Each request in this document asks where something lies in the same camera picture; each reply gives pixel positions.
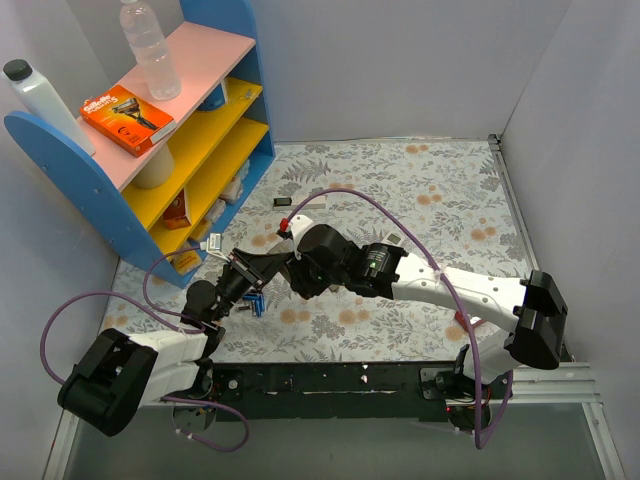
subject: pink shelf board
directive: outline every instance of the pink shelf board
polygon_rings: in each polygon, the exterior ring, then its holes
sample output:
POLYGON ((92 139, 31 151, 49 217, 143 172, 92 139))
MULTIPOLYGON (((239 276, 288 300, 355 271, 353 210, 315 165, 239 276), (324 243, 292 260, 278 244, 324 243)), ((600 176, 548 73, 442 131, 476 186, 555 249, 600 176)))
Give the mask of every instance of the pink shelf board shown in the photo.
MULTIPOLYGON (((167 112, 175 119, 178 127, 255 45, 252 38, 189 22, 180 25, 169 35, 167 41, 173 63, 182 80, 180 95, 171 100, 155 100, 147 89, 142 69, 137 65, 118 84, 167 112)), ((171 136, 167 135, 140 157, 134 157, 81 118, 78 122, 96 147, 93 159, 119 191, 124 190, 171 136)))

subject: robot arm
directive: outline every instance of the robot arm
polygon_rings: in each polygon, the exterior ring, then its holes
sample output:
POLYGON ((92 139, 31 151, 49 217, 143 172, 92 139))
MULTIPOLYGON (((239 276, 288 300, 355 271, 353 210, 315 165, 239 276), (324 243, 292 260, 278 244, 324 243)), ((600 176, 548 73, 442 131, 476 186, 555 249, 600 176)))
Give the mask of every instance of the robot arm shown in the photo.
MULTIPOLYGON (((292 252, 253 255, 234 249, 216 285, 201 280, 189 287, 183 314, 201 322, 203 333, 127 336, 106 330, 65 382, 59 405, 115 435, 145 403, 175 391, 193 398, 202 395, 211 365, 208 357, 224 335, 216 322, 229 315, 247 291, 263 288, 277 273, 305 299, 342 286, 364 297, 455 308, 439 272, 398 246, 358 247, 332 227, 314 224, 303 215, 280 234, 291 241, 292 252)), ((547 370, 558 366, 567 307, 548 274, 533 271, 528 280, 519 280, 448 268, 446 275, 472 316, 501 329, 479 344, 483 384, 520 364, 547 370)), ((473 359, 467 352, 468 345, 448 380, 441 382, 456 383, 456 393, 472 391, 473 359)))

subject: black bottle cap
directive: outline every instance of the black bottle cap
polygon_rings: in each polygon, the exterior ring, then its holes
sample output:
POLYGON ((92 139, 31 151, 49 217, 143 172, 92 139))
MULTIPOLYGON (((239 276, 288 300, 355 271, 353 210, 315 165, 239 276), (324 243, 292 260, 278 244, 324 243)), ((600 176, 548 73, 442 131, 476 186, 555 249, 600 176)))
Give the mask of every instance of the black bottle cap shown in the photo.
POLYGON ((26 60, 20 58, 7 62, 2 71, 9 77, 9 80, 13 80, 14 82, 24 80, 33 73, 31 65, 29 65, 26 60))

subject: table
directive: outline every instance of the table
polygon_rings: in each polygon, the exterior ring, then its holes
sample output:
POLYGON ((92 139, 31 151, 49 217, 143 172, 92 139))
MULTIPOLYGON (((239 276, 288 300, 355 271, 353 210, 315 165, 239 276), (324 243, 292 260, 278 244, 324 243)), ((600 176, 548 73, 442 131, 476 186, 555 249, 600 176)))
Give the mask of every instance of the table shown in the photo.
MULTIPOLYGON (((283 213, 276 196, 351 188, 382 203, 426 242, 446 267, 493 276, 525 276, 522 241, 484 141, 332 142, 277 147, 277 157, 223 234, 223 251, 266 253, 283 213)), ((326 210, 306 212, 358 244, 381 240, 393 224, 360 199, 335 194, 326 210)), ((417 249, 405 243, 409 251, 417 249)), ((194 277, 215 282, 221 264, 209 258, 194 277)), ((144 272, 121 262, 113 289, 143 301, 144 272)), ((154 278, 150 296, 181 311, 185 291, 154 278)), ((344 289, 303 300, 278 275, 266 288, 262 318, 232 311, 216 362, 452 360, 467 343, 453 312, 431 305, 361 298, 344 289)), ((135 307, 112 299, 103 328, 126 333, 157 330, 135 307)), ((484 324, 478 339, 496 327, 484 324)))

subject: gray panel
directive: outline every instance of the gray panel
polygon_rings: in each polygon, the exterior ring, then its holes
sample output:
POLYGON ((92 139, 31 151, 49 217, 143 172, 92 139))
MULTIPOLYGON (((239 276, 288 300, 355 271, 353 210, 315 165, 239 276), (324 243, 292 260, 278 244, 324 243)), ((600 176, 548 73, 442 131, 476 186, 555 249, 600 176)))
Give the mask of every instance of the gray panel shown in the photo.
MULTIPOLYGON (((165 34, 178 0, 147 0, 165 34)), ((114 0, 67 0, 111 81, 134 65, 114 0)), ((280 141, 503 131, 570 0, 252 0, 280 141)))
POLYGON ((541 268, 569 305, 629 478, 640 478, 640 5, 574 1, 504 135, 541 268))
MULTIPOLYGON (((64 0, 3 4, 4 60, 25 58, 72 108, 108 82, 64 0)), ((22 105, 0 82, 0 115, 22 105)), ((61 410, 38 356, 47 318, 69 297, 108 289, 117 257, 0 127, 0 478, 40 478, 61 410)), ((51 333, 62 376, 95 338, 105 299, 69 309, 51 333)))
MULTIPOLYGON (((213 452, 174 433, 170 408, 145 408, 117 437, 82 424, 67 480, 218 479, 601 479, 580 405, 513 405, 488 447, 407 420, 261 420, 239 452, 213 452)), ((241 426, 214 424, 230 442, 241 426)))

